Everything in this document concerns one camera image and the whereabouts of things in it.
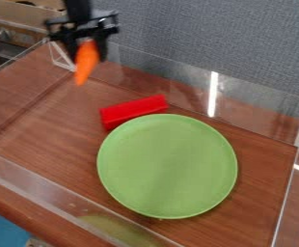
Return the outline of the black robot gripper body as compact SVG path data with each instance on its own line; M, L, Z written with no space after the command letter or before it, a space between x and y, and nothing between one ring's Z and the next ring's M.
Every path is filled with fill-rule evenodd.
M92 10L88 17L77 19L67 14L47 19L44 24L52 41L107 38L119 33L119 12Z

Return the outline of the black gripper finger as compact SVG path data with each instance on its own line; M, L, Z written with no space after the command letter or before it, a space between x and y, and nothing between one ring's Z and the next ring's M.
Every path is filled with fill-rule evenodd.
M68 56L72 61L76 60L76 54L77 54L77 49L79 49L77 39L79 39L79 36L71 33L71 34L67 34L61 40Z
M99 60L101 62L107 60L109 36L111 36L111 32L108 30L100 30L93 34L93 41L96 43L97 52L99 52Z

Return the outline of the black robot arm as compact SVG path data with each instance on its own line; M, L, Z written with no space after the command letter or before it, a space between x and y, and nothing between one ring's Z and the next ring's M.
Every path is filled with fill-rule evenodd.
M99 61L108 55L108 39L120 31L119 12L95 7L95 0L63 0L65 15L44 21L51 41L60 41L67 49L68 57L76 61L80 41L95 42Z

